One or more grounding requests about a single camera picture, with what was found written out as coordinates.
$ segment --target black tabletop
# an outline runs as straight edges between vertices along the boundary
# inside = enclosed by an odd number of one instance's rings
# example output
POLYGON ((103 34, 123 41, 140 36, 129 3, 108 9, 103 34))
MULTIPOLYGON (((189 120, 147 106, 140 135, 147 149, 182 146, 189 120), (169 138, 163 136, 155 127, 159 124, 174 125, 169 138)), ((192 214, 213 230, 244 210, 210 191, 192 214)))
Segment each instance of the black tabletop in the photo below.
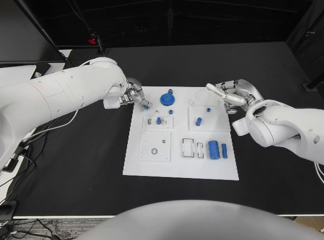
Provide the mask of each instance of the black tabletop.
MULTIPOLYGON (((282 42, 114 48, 107 56, 143 86, 204 87, 244 79, 265 99, 324 109, 320 94, 304 91, 308 77, 282 42)), ((95 57, 95 49, 69 55, 72 64, 95 57)), ((36 170, 14 193, 14 216, 117 215, 142 205, 185 199, 224 201, 279 215, 324 214, 314 163, 285 148, 260 147, 233 129, 239 181, 124 176, 132 110, 132 104, 104 109, 98 101, 78 111, 68 126, 48 133, 36 170)), ((230 122, 243 116, 239 109, 230 122)))

